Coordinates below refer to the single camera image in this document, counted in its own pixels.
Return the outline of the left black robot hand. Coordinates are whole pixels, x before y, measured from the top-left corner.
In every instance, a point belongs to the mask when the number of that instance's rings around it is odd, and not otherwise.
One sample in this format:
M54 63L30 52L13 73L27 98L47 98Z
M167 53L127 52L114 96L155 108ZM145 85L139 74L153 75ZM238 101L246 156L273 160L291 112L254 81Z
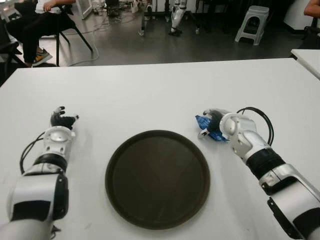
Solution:
M80 118L78 114L73 116L64 116L65 107L59 106L57 107L51 114L50 117L50 126L56 127L61 126L68 128L69 130L73 129L74 123Z

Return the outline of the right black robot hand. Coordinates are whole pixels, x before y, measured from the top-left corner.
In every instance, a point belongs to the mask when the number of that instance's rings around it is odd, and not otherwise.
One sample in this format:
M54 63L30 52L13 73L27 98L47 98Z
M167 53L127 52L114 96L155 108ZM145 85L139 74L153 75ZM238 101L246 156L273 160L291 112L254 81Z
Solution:
M224 115L216 109L209 109L202 116L196 115L195 119L200 128L198 138L202 139L209 136L217 142L225 142L226 139L220 130L220 122Z

